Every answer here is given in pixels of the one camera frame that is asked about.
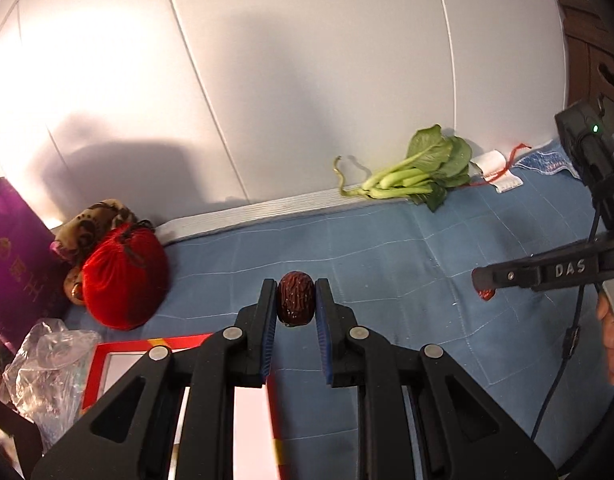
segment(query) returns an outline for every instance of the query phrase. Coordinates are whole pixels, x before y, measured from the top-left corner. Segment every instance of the black cable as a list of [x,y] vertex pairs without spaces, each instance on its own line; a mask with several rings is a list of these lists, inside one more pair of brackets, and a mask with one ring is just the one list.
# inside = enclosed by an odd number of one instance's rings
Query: black cable
[[[591,231],[589,233],[589,238],[587,238],[588,242],[592,242],[594,237],[596,236],[596,231],[598,229],[598,222],[600,221],[600,211],[596,208],[596,214],[594,215],[594,222],[591,227]],[[596,284],[596,290],[599,290],[599,285]],[[533,425],[532,431],[532,440],[536,439],[536,435],[538,434],[538,428],[540,427],[540,423],[542,422],[542,418],[547,412],[547,407],[549,406],[549,401],[551,401],[551,397],[556,391],[562,376],[565,373],[565,368],[567,368],[567,363],[573,357],[574,352],[576,351],[576,346],[578,346],[578,338],[580,337],[580,314],[583,310],[583,298],[584,298],[584,285],[580,285],[578,287],[578,298],[576,300],[576,310],[574,312],[574,319],[571,322],[571,326],[567,328],[565,332],[565,338],[562,342],[562,362],[560,363],[560,368],[558,369],[558,373],[551,383],[551,388],[547,392],[547,396],[545,400],[542,402],[542,406],[540,407],[540,411],[538,412],[538,417],[536,418],[536,423]]]

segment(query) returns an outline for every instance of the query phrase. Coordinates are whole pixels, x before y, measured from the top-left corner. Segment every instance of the blue bed sheet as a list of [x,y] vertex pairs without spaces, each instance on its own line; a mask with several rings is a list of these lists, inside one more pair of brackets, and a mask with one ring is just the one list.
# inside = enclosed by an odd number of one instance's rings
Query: blue bed sheet
[[[470,272],[586,237],[594,211],[588,191],[569,174],[514,171],[523,186],[504,194],[491,186],[460,189],[435,214],[410,203],[378,202],[172,244],[166,248],[171,291],[144,326],[108,330],[78,307],[66,322],[98,330],[108,341],[213,332],[257,301],[264,278],[301,270],[328,278],[335,300],[391,342],[413,349],[442,345],[530,432],[560,364],[576,291],[510,288],[485,303]],[[578,350],[536,440],[556,465],[593,430],[614,393],[595,303],[589,287]],[[354,479],[356,392],[325,385],[314,323],[278,325],[273,367],[278,436],[292,478]]]

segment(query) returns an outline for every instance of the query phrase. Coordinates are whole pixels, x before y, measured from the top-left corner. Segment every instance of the red string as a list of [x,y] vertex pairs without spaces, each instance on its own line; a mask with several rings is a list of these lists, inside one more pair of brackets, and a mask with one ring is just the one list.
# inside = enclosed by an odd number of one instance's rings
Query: red string
[[522,144],[522,143],[518,144],[511,151],[511,155],[509,155],[509,160],[507,161],[506,165],[504,165],[504,168],[502,170],[498,171],[498,173],[496,173],[489,180],[483,180],[482,182],[470,182],[469,184],[467,184],[467,186],[486,186],[487,184],[491,184],[492,182],[495,182],[496,180],[498,180],[507,171],[509,171],[509,168],[511,168],[514,165],[514,160],[516,159],[516,152],[518,150],[522,150],[523,148],[529,148],[530,150],[532,149],[531,146],[527,146],[526,144]]

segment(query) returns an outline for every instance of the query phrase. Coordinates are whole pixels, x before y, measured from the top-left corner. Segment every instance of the white wall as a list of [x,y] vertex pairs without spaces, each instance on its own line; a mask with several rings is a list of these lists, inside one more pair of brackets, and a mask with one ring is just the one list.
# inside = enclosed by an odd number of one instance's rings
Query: white wall
[[0,168],[44,219],[157,222],[335,186],[440,123],[555,135],[555,0],[2,0]]

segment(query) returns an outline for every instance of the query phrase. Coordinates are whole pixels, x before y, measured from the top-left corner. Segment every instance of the purple fabric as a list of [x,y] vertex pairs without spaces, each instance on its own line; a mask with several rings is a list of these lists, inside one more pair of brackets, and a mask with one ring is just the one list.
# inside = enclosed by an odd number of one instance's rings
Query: purple fabric
[[0,178],[0,339],[16,352],[41,317],[60,317],[68,266],[49,245],[54,236],[12,185]]

